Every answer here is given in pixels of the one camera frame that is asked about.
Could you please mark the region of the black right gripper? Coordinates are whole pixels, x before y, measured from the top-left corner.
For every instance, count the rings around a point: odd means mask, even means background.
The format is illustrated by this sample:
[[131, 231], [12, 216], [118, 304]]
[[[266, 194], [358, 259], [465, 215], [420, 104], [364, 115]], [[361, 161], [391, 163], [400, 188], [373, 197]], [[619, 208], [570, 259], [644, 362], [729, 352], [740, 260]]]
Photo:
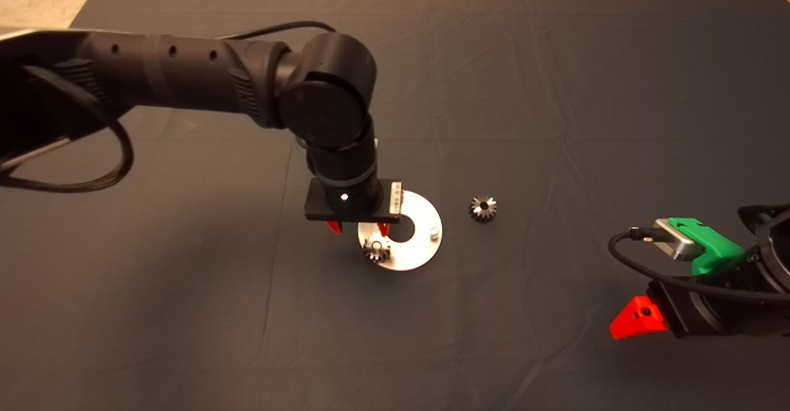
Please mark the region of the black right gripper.
[[668, 331], [677, 338], [709, 337], [701, 295], [663, 281], [648, 282], [648, 296], [635, 296], [610, 323], [614, 339]]

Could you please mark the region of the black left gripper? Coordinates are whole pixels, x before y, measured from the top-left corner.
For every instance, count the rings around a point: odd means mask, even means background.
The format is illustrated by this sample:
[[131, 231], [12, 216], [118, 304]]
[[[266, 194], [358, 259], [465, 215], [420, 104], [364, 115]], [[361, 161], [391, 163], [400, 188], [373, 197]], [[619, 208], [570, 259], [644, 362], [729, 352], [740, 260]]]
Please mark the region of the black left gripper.
[[403, 203], [401, 180], [367, 178], [358, 185], [328, 186], [311, 178], [304, 204], [304, 215], [313, 222], [325, 222], [337, 235], [343, 223], [377, 223], [381, 237], [390, 235], [390, 223], [399, 223]]

